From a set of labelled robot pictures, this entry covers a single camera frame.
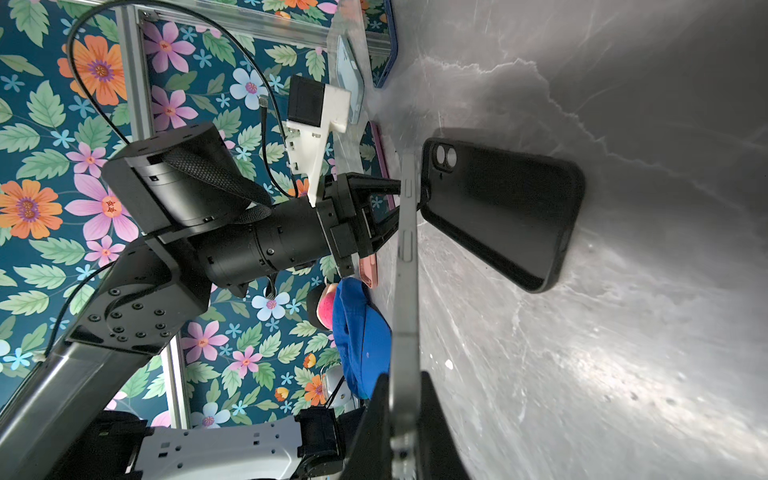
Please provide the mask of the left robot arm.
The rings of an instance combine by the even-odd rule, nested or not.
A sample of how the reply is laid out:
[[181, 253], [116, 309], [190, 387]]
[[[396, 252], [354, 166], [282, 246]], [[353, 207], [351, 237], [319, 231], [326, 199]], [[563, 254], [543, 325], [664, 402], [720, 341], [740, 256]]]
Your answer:
[[342, 275], [397, 229], [375, 222], [374, 193], [395, 180], [347, 173], [311, 203], [274, 204], [242, 176], [216, 127], [188, 125], [135, 141], [102, 176], [143, 230], [110, 267], [75, 324], [1, 413], [5, 479], [291, 479], [340, 470], [354, 433], [322, 407], [236, 428], [150, 428], [106, 404], [211, 290], [243, 296], [250, 282], [332, 255]]

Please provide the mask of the black phone case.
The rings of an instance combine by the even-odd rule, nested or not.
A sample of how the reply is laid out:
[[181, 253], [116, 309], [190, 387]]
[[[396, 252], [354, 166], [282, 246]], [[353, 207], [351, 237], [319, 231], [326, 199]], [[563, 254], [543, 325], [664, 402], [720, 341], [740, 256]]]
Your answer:
[[575, 163], [433, 137], [421, 185], [429, 224], [528, 293], [555, 285], [586, 189]]

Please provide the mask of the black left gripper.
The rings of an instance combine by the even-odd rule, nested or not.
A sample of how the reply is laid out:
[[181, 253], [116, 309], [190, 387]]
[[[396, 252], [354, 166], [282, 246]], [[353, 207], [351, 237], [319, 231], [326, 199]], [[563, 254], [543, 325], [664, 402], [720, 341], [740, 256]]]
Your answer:
[[339, 174], [325, 184], [315, 210], [341, 278], [355, 273], [353, 254], [361, 258], [375, 254], [398, 231], [399, 208], [377, 221], [371, 196], [398, 194], [397, 180], [359, 173]]

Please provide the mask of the silver smartphone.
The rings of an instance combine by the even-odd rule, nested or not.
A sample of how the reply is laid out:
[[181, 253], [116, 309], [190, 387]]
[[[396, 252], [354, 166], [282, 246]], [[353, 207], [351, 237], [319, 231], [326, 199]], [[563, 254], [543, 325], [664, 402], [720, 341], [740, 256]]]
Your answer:
[[417, 206], [418, 162], [401, 154], [401, 189], [389, 380], [391, 470], [394, 479], [418, 477], [418, 419], [421, 406]]

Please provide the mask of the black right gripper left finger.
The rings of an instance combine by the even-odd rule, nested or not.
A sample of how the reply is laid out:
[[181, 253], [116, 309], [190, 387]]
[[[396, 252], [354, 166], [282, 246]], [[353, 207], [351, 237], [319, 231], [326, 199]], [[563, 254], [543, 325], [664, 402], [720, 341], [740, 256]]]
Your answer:
[[377, 380], [373, 397], [362, 416], [342, 480], [392, 478], [389, 376]]

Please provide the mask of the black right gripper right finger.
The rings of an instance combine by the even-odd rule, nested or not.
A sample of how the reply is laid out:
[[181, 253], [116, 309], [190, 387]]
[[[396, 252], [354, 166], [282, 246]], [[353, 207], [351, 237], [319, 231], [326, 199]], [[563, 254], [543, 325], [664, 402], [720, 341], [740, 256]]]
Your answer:
[[418, 420], [417, 453], [418, 479], [469, 479], [434, 384], [426, 371], [421, 373], [421, 409]]

